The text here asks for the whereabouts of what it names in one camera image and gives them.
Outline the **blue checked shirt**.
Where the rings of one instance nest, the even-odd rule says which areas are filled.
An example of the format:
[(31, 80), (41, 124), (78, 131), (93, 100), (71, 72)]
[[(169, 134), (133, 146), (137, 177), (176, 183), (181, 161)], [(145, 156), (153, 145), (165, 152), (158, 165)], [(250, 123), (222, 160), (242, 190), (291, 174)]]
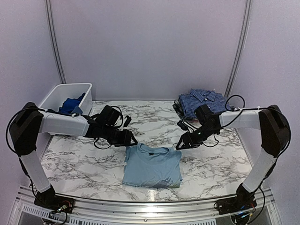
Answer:
[(231, 109), (227, 98), (214, 90), (191, 89), (189, 93), (180, 94), (178, 100), (187, 120), (197, 119), (194, 111), (202, 105), (207, 105), (213, 113)]

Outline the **dark blue garment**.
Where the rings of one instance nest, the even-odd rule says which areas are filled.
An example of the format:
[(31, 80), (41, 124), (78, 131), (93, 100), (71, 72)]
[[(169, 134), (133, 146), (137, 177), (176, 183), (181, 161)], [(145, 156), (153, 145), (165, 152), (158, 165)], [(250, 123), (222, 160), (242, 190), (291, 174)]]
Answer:
[(79, 104), (83, 100), (85, 93), (83, 93), (79, 98), (67, 98), (62, 107), (59, 108), (58, 113), (64, 115), (72, 114), (83, 114), (82, 109), (79, 107)]

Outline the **light blue garment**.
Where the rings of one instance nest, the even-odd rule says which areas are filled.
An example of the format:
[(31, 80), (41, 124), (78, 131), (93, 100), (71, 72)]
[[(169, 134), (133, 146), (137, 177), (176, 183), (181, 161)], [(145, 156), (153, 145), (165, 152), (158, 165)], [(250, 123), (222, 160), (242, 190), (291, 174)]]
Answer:
[(182, 153), (174, 148), (151, 148), (143, 143), (126, 147), (122, 184), (147, 188), (179, 188)]

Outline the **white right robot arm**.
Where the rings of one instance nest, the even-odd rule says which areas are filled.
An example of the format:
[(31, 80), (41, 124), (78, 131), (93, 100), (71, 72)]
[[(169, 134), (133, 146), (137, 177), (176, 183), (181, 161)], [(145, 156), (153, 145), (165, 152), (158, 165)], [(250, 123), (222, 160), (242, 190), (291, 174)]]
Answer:
[(185, 132), (176, 145), (177, 150), (197, 148), (212, 135), (218, 135), (224, 128), (250, 128), (261, 132), (261, 153), (249, 175), (237, 189), (232, 206), (244, 209), (254, 193), (272, 173), (278, 158), (286, 151), (291, 141), (288, 119), (278, 105), (256, 108), (239, 108), (232, 111), (213, 113), (207, 105), (194, 111), (200, 127), (193, 132)]

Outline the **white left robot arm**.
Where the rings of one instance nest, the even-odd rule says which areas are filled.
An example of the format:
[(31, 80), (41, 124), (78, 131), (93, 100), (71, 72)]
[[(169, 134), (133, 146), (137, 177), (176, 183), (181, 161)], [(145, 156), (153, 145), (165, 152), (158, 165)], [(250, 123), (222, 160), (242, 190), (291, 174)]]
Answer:
[(36, 142), (40, 133), (82, 136), (94, 140), (104, 139), (109, 145), (127, 147), (137, 144), (133, 133), (126, 129), (131, 122), (116, 107), (106, 105), (101, 113), (88, 116), (74, 112), (60, 114), (49, 109), (38, 108), (28, 102), (9, 121), (6, 128), (8, 147), (19, 157), (26, 175), (31, 179), (40, 200), (48, 208), (59, 205), (59, 198), (53, 194), (51, 184), (36, 153)]

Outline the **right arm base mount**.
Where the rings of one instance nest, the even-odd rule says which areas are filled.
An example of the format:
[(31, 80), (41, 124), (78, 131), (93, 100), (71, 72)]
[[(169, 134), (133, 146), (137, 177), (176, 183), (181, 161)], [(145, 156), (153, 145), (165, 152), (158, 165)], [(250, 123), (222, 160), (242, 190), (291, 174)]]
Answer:
[(235, 197), (217, 200), (214, 204), (214, 209), (219, 212), (219, 215), (252, 209), (257, 206), (255, 200), (256, 190), (248, 192), (243, 185), (240, 184), (236, 190)]

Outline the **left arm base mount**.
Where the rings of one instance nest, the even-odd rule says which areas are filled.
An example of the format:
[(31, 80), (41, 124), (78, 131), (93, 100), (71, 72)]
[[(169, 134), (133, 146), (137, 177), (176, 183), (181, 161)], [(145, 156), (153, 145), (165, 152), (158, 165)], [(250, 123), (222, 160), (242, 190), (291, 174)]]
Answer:
[(35, 201), (34, 204), (52, 210), (52, 213), (66, 212), (72, 213), (75, 200), (70, 197), (56, 195), (52, 185), (44, 192), (35, 192), (32, 188)]

